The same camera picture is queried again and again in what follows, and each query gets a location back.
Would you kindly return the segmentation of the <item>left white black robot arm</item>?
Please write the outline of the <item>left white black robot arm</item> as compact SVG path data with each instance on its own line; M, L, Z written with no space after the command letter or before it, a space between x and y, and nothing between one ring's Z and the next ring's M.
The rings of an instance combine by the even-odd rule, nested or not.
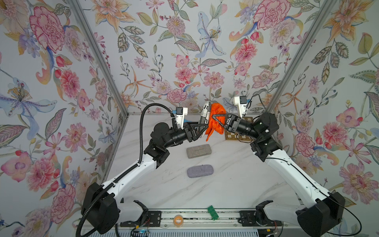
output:
M121 223L130 223L134 227L143 226L148 220L149 210L138 200L125 201L126 192L140 178L156 170L166 161L170 155L170 147L180 145L184 141L196 141L207 128L207 124L198 122L186 122L178 129L169 127L164 122L156 124L141 159L111 180L88 187L76 236L88 237L94 232L105 234ZM86 221L93 228L82 234Z

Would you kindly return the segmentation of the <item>orange fluffy cloth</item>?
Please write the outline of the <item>orange fluffy cloth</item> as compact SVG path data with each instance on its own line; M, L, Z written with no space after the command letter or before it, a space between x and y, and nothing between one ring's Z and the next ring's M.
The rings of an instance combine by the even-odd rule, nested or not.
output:
M205 132L205 134L207 135L207 142L214 132L217 132L221 135L224 134L223 124L225 124L225 117L223 117L223 115L225 114L226 110L223 107L223 105L219 103L214 103L211 105L208 128Z

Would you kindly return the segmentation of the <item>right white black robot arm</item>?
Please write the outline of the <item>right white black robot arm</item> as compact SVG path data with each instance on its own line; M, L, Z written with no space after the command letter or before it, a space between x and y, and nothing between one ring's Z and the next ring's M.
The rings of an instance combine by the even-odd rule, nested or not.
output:
M320 237L341 223L345 199L314 181L271 137L279 129L274 114L263 113L254 122L234 114L213 115L212 119L229 132L253 139L253 153L273 168L302 201L300 205L274 204L272 200L260 203L254 213L257 224L287 222L301 227L311 237Z

